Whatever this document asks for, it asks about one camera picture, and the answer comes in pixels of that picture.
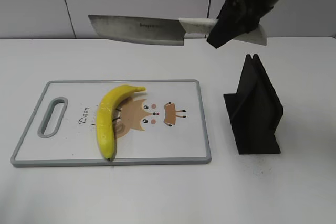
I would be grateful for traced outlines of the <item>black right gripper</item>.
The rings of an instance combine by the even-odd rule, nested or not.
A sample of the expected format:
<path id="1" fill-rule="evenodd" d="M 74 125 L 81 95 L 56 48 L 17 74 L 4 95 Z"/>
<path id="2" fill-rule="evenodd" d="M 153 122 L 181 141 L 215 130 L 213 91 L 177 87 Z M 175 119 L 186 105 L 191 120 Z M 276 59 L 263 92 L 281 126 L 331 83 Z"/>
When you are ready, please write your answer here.
<path id="1" fill-rule="evenodd" d="M 255 30 L 260 19 L 270 12 L 278 1 L 225 0 L 207 42 L 217 49 L 237 36 Z"/>

